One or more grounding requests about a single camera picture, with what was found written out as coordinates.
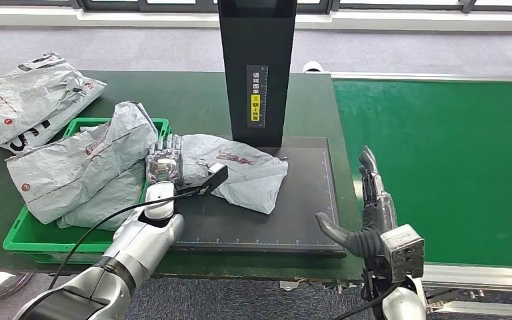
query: robotic hand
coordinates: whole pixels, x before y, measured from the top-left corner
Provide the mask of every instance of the robotic hand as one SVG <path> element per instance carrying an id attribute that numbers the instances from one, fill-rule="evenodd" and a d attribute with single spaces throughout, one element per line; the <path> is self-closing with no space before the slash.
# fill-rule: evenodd
<path id="1" fill-rule="evenodd" d="M 372 151 L 364 146 L 359 157 L 364 207 L 362 229 L 348 231 L 326 214 L 315 216 L 322 232 L 353 255 L 364 259 L 362 299 L 376 319 L 425 319 L 421 282 L 425 240 L 410 225 L 397 226 L 391 195 L 384 190 Z M 350 311 L 337 319 L 366 310 Z"/>
<path id="2" fill-rule="evenodd" d="M 160 182 L 148 187 L 146 201 L 174 195 L 208 195 L 228 178 L 228 168 L 216 164 L 194 184 L 175 187 Z M 134 292 L 152 272 L 183 231 L 173 200 L 138 207 L 120 226 L 113 244 L 93 266 L 68 283 L 28 302 L 18 320 L 122 319 Z"/>

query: label sticker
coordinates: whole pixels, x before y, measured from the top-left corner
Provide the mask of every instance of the label sticker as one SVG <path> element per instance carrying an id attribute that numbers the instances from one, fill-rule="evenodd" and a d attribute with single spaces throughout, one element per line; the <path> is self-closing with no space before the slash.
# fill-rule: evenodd
<path id="1" fill-rule="evenodd" d="M 266 127 L 267 65 L 246 66 L 248 127 Z"/>
<path id="2" fill-rule="evenodd" d="M 260 121 L 260 95 L 251 95 L 252 108 L 250 111 L 251 121 Z"/>

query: black cable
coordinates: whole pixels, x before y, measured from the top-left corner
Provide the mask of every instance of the black cable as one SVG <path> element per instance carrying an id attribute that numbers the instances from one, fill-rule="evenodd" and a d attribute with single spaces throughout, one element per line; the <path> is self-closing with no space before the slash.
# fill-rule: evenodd
<path id="1" fill-rule="evenodd" d="M 350 317 L 351 315 L 355 315 L 364 310 L 368 310 L 368 309 L 372 308 L 373 306 L 382 302 L 382 300 L 384 300 L 390 293 L 392 293 L 394 290 L 396 290 L 400 285 L 401 285 L 400 282 L 392 284 L 386 291 L 384 291 L 384 293 L 382 293 L 380 296 L 378 296 L 374 300 L 368 301 L 356 309 L 352 309 L 350 311 L 343 313 L 342 315 L 336 317 L 335 320 L 346 319 L 346 318 Z"/>
<path id="2" fill-rule="evenodd" d="M 165 198 L 165 199 L 159 199 L 159 200 L 153 200 L 153 201 L 148 201 L 148 202 L 144 202 L 144 203 L 137 203 L 135 205 L 131 205 L 130 207 L 126 207 L 126 208 L 123 208 L 121 210 L 118 210 L 117 212 L 113 213 L 112 215 L 104 218 L 103 220 L 99 221 L 97 224 L 95 224 L 94 226 L 92 226 L 91 228 L 89 228 L 89 230 L 87 230 L 87 232 L 85 232 L 81 238 L 79 238 L 79 240 L 74 244 L 73 248 L 71 249 L 71 251 L 67 254 L 67 256 L 65 257 L 65 259 L 63 260 L 62 264 L 60 265 L 60 267 L 58 268 L 58 271 L 56 272 L 56 274 L 54 275 L 54 279 L 52 279 L 52 282 L 50 283 L 50 286 L 48 286 L 48 290 L 52 290 L 52 288 L 54 288 L 54 285 L 56 284 L 56 281 L 58 280 L 58 277 L 60 276 L 60 273 L 62 271 L 62 269 L 65 267 L 65 265 L 67 264 L 67 262 L 69 261 L 69 258 L 71 258 L 71 256 L 75 253 L 75 251 L 77 250 L 77 248 L 80 246 L 80 244 L 82 244 L 82 242 L 85 240 L 85 238 L 87 238 L 87 236 L 93 231 L 95 230 L 96 228 L 100 227 L 102 224 L 104 224 L 105 222 L 107 222 L 108 220 L 120 215 L 121 213 L 124 213 L 128 210 L 131 210 L 131 209 L 136 209 L 138 207 L 143 207 L 145 205 L 153 205 L 153 204 L 156 204 L 156 203 L 160 203 L 160 202 L 166 202 L 166 201 L 170 201 L 170 200 L 176 200 L 176 199 L 180 199 L 180 198 L 185 198 L 185 197 L 188 197 L 190 195 L 193 195 L 194 193 L 196 192 L 199 192 L 199 189 L 194 189 L 194 190 L 191 190 L 190 192 L 186 192 L 182 195 L 174 195 L 173 197 L 169 197 L 169 198 Z"/>

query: yellow label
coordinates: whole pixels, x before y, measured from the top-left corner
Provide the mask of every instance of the yellow label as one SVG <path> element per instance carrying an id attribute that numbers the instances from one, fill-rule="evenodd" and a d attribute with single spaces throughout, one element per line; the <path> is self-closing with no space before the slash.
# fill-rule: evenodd
<path id="1" fill-rule="evenodd" d="M 250 119 L 252 121 L 260 121 L 260 95 L 251 95 L 250 101 Z"/>

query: black scanning mat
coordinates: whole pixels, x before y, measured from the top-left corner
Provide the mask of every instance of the black scanning mat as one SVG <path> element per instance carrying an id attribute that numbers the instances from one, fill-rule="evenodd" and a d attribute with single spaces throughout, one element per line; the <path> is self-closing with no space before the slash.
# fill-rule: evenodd
<path id="1" fill-rule="evenodd" d="M 172 248 L 345 256 L 315 219 L 322 211 L 339 224 L 327 139 L 284 137 L 282 148 L 261 150 L 289 164 L 272 213 L 231 205 L 214 195 L 176 200 L 185 228 Z"/>

